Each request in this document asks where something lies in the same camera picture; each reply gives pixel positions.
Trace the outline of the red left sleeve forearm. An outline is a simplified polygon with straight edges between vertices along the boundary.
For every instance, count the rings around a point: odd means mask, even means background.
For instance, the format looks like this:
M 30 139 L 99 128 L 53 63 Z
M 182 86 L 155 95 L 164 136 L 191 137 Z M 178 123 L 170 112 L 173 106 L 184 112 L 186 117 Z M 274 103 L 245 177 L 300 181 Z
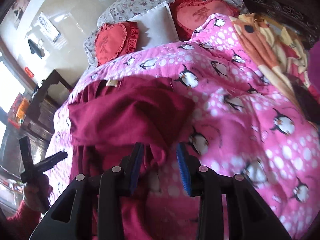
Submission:
M 5 221 L 4 239 L 29 239 L 39 224 L 40 217 L 39 211 L 32 210 L 25 201 L 21 201 L 17 212 Z

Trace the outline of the left hand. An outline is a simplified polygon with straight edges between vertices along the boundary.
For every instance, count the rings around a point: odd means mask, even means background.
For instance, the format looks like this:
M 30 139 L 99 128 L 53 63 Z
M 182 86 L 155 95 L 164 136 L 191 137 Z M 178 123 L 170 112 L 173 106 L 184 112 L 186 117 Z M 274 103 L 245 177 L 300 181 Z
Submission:
M 45 174 L 39 176 L 39 184 L 25 183 L 23 185 L 23 200 L 32 210 L 43 212 L 44 208 L 38 196 L 40 191 L 45 193 L 47 199 L 53 191 L 52 186 L 49 184 L 49 178 Z

